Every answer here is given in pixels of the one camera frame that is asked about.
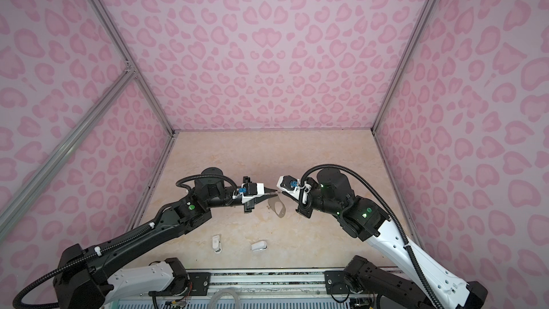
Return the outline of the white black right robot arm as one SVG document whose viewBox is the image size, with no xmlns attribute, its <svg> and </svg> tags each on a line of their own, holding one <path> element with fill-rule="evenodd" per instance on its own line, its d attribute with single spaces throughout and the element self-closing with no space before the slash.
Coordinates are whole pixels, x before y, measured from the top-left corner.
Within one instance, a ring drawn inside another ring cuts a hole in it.
<svg viewBox="0 0 549 309">
<path fill-rule="evenodd" d="M 410 240 L 389 204 L 355 171 L 317 165 L 299 180 L 280 181 L 279 187 L 296 198 L 298 213 L 333 216 L 350 237 L 381 252 L 404 273 L 396 276 L 355 256 L 345 268 L 351 291 L 369 290 L 405 308 L 483 307 L 488 290 L 456 276 Z"/>
</svg>

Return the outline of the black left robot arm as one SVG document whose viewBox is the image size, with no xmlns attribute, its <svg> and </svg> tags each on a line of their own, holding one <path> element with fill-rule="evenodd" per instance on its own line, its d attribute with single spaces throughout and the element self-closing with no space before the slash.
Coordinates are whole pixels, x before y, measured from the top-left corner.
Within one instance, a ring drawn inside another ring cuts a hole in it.
<svg viewBox="0 0 549 309">
<path fill-rule="evenodd" d="M 181 261 L 169 257 L 160 263 L 122 274 L 124 266 L 150 250 L 191 233 L 212 218 L 212 209 L 241 206 L 245 213 L 277 190 L 244 177 L 237 184 L 216 167 L 177 180 L 186 196 L 163 205 L 150 221 L 123 235 L 86 249 L 67 248 L 54 277 L 60 308 L 101 308 L 113 300 L 147 294 L 152 297 L 187 295 L 191 280 Z"/>
</svg>

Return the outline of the white stapler right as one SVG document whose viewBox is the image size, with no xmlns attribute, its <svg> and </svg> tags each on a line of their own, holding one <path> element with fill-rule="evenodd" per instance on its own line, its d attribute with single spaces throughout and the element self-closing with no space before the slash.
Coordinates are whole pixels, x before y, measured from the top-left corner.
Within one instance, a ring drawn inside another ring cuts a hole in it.
<svg viewBox="0 0 549 309">
<path fill-rule="evenodd" d="M 250 249 L 252 252 L 259 252 L 262 250 L 266 250 L 268 248 L 267 242 L 265 240 L 257 241 L 253 244 L 251 244 Z"/>
</svg>

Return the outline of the white stapler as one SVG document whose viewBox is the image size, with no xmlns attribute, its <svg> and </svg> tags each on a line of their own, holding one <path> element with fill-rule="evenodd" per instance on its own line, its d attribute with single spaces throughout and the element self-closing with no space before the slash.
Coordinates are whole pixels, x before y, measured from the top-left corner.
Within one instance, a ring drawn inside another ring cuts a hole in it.
<svg viewBox="0 0 549 309">
<path fill-rule="evenodd" d="M 212 237 L 212 249 L 216 254 L 220 254 L 222 252 L 222 242 L 220 235 L 214 235 Z"/>
<path fill-rule="evenodd" d="M 262 250 L 266 250 L 268 248 L 267 242 L 265 240 L 257 241 L 253 244 L 251 244 L 250 249 L 252 252 L 259 252 Z"/>
</svg>

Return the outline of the white stapler left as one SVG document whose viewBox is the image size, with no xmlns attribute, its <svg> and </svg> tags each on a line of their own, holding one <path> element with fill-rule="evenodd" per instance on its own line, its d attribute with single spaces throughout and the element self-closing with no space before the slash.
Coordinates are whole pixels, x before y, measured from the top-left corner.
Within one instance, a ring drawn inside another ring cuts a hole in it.
<svg viewBox="0 0 549 309">
<path fill-rule="evenodd" d="M 214 235 L 212 237 L 212 249 L 216 254 L 220 254 L 222 252 L 222 242 L 220 235 Z"/>
</svg>

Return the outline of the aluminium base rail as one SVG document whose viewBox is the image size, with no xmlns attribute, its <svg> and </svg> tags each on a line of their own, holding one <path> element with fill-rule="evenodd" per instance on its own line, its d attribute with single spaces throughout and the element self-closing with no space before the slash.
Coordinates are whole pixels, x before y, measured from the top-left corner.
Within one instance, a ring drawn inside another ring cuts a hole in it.
<svg viewBox="0 0 549 309">
<path fill-rule="evenodd" d="M 208 308 L 213 296 L 230 289 L 216 308 L 401 308 L 374 290 L 347 289 L 343 268 L 194 269 L 190 295 L 152 297 L 147 293 L 116 300 L 105 308 Z"/>
</svg>

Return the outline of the aluminium diagonal frame bar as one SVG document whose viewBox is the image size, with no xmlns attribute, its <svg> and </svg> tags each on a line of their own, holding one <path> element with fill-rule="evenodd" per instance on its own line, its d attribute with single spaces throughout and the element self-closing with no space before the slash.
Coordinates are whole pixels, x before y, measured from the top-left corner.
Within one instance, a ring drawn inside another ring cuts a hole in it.
<svg viewBox="0 0 549 309">
<path fill-rule="evenodd" d="M 19 224 L 30 207 L 37 201 L 53 178 L 65 166 L 68 160 L 78 150 L 80 145 L 97 126 L 99 121 L 110 110 L 128 84 L 134 79 L 135 68 L 129 67 L 117 81 L 103 94 L 100 100 L 77 123 L 69 134 L 49 154 L 45 162 L 33 173 L 16 192 L 11 201 L 1 213 L 1 240 Z"/>
</svg>

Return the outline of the aluminium corner frame post right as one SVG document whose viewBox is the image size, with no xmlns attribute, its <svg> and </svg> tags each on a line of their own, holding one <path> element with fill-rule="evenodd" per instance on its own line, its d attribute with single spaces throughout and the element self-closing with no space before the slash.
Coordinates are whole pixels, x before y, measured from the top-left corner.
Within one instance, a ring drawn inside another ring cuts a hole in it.
<svg viewBox="0 0 549 309">
<path fill-rule="evenodd" d="M 391 78 L 387 92 L 380 105 L 379 113 L 377 113 L 376 119 L 373 123 L 371 129 L 373 136 L 376 136 L 376 134 L 380 131 L 380 126 L 383 123 L 384 117 L 388 111 L 388 107 L 394 97 L 396 89 L 403 78 L 407 66 L 413 58 L 417 46 L 420 44 L 422 35 L 427 28 L 439 2 L 440 0 L 425 0 L 425 3 L 419 11 L 410 36 L 407 38 L 407 44 L 405 45 L 403 53 L 399 59 L 399 63 L 397 63 L 396 70 Z"/>
</svg>

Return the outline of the aluminium frame post left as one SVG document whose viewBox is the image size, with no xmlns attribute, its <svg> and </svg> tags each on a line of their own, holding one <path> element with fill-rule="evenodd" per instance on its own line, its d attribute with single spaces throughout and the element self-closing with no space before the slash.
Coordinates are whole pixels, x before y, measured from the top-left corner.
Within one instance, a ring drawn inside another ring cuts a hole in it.
<svg viewBox="0 0 549 309">
<path fill-rule="evenodd" d="M 122 33 L 117 26 L 116 22 L 113 20 L 111 14 L 109 13 L 107 7 L 105 6 L 103 0 L 87 0 L 96 14 L 98 20 L 104 28 L 107 36 L 110 38 L 111 42 L 114 44 L 115 49 L 123 58 L 125 64 L 129 71 L 133 72 L 136 77 L 136 82 L 141 92 L 144 95 L 144 98 L 148 101 L 153 113 L 157 116 L 157 119 L 160 121 L 161 125 L 164 127 L 164 130 L 170 137 L 174 137 L 176 131 L 171 125 L 170 121 L 167 118 L 164 110 L 162 109 L 159 100 L 154 96 L 152 88 L 147 83 L 145 76 L 141 72 L 141 69 L 137 65 L 136 59 L 133 57 L 128 44 L 124 40 Z"/>
</svg>

